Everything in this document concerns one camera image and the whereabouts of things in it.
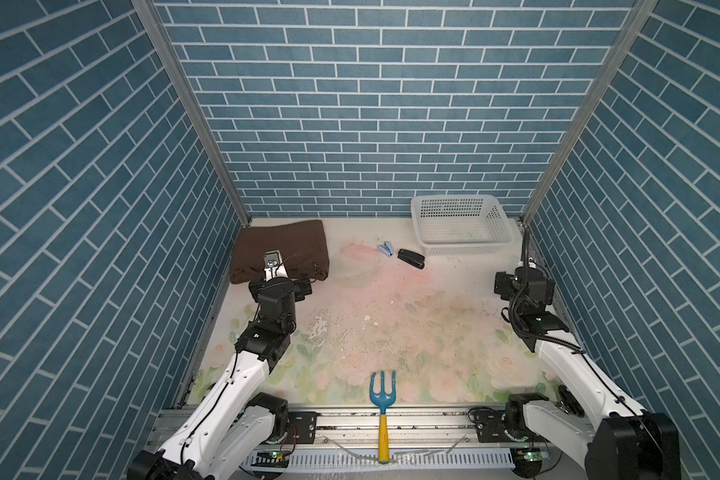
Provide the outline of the brown trousers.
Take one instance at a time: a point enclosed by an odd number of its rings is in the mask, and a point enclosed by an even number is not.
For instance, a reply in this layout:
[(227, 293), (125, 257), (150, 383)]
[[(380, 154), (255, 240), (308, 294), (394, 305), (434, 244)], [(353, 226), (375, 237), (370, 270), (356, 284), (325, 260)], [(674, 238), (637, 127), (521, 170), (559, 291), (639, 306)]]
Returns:
[(320, 220), (308, 220), (243, 229), (230, 258), (230, 283), (243, 284), (263, 279), (264, 256), (275, 250), (281, 253), (289, 278), (299, 278), (301, 274), (319, 281), (328, 278), (330, 258), (324, 224)]

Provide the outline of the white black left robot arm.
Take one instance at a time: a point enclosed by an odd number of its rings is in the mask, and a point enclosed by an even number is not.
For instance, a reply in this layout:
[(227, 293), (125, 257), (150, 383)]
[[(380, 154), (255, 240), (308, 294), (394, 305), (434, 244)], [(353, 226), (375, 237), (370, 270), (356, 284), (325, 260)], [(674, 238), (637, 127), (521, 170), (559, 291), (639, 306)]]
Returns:
[(311, 281), (274, 277), (250, 290), (257, 310), (221, 377), (156, 452), (136, 455), (128, 479), (229, 479), (256, 447), (284, 441), (288, 401), (257, 389), (290, 346), (295, 304), (312, 293)]

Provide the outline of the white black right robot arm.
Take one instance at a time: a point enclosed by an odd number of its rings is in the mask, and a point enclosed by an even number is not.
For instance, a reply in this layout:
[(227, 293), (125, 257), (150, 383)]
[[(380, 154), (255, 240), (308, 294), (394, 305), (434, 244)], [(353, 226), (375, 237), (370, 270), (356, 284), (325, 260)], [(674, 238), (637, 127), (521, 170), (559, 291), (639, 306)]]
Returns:
[(556, 401), (538, 393), (511, 395), (503, 415), (506, 435), (553, 444), (590, 479), (680, 478), (677, 427), (620, 388), (549, 312), (554, 283), (545, 271), (524, 261), (512, 273), (497, 273), (494, 291), (508, 303), (502, 316), (513, 332), (562, 382)]

